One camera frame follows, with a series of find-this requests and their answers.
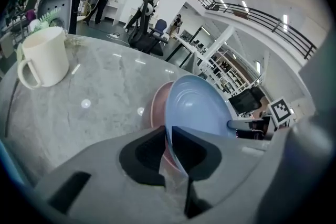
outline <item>marble table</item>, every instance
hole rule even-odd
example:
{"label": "marble table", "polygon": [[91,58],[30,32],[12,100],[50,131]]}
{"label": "marble table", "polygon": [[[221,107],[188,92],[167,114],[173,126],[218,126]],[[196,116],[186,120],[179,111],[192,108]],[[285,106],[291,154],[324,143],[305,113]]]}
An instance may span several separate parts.
{"label": "marble table", "polygon": [[[2,139],[33,184],[87,146],[147,128],[141,112],[156,90],[189,74],[125,46],[70,36],[72,42],[66,46],[70,69],[65,78],[36,90],[19,83],[12,96]],[[4,81],[8,80],[11,84],[3,99],[12,95],[16,66],[6,74]]]}

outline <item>white mug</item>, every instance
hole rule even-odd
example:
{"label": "white mug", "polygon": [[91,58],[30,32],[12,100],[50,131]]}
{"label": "white mug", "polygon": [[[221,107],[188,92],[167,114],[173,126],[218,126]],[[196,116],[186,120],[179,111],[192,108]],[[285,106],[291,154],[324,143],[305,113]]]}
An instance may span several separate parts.
{"label": "white mug", "polygon": [[[22,43],[25,59],[18,66],[18,76],[24,86],[36,89],[59,83],[67,74],[69,60],[65,51],[65,33],[61,27],[48,27],[27,37]],[[28,64],[36,85],[30,85],[23,75]]]}

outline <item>mug handle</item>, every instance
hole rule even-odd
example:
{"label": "mug handle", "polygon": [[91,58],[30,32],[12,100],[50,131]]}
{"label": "mug handle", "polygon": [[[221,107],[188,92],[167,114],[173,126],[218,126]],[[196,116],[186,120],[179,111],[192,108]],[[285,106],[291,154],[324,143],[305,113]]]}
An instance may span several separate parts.
{"label": "mug handle", "polygon": [[33,89],[36,89],[36,88],[41,87],[41,86],[42,86],[42,82],[41,82],[40,78],[38,77],[37,72],[36,72],[36,70],[35,70],[35,68],[34,68],[33,65],[31,65],[29,68],[30,68],[31,73],[33,74],[35,80],[37,81],[37,84],[36,84],[35,86],[32,86],[32,85],[30,85],[30,84],[26,81],[26,79],[24,78],[24,76],[23,76],[23,68],[24,68],[25,65],[28,64],[29,62],[31,62],[31,59],[24,59],[24,60],[22,60],[22,61],[19,63],[19,66],[18,66],[18,69],[17,69],[17,74],[18,74],[19,79],[20,79],[20,81],[22,82],[22,84],[23,84],[24,86],[26,86],[27,88],[33,90]]}

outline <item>ceiling light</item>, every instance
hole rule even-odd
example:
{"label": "ceiling light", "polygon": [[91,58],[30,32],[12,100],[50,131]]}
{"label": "ceiling light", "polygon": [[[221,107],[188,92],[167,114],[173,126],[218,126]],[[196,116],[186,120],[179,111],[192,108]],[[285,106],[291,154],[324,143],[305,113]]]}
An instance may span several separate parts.
{"label": "ceiling light", "polygon": [[202,27],[202,29],[210,36],[210,33]]}
{"label": "ceiling light", "polygon": [[284,25],[283,25],[283,26],[284,26],[284,27],[283,27],[283,28],[284,28],[283,30],[284,30],[284,32],[287,32],[287,29],[288,29],[288,27],[287,27],[287,24],[288,24],[288,16],[287,16],[286,14],[284,14],[284,18],[283,18],[282,21],[283,21],[283,24],[284,24]]}
{"label": "ceiling light", "polygon": [[249,10],[248,10],[248,8],[247,8],[247,5],[246,5],[245,1],[242,1],[242,4],[243,4],[243,6],[245,7],[246,12],[249,13]]}
{"label": "ceiling light", "polygon": [[260,74],[260,62],[256,61],[256,65],[257,65],[257,71]]}
{"label": "ceiling light", "polygon": [[223,0],[220,0],[220,2],[224,5],[225,8],[227,8],[226,4],[224,3]]}

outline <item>pink plate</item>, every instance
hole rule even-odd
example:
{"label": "pink plate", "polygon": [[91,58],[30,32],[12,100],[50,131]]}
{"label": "pink plate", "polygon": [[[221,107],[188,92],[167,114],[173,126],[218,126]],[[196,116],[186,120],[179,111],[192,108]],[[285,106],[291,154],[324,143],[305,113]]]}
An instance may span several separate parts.
{"label": "pink plate", "polygon": [[[156,91],[151,105],[151,127],[159,127],[161,125],[164,125],[166,100],[168,98],[170,88],[172,87],[173,83],[174,81],[167,82]],[[173,160],[168,149],[167,141],[165,141],[165,144],[166,150],[163,153],[163,157],[171,166],[177,169],[175,161]]]}

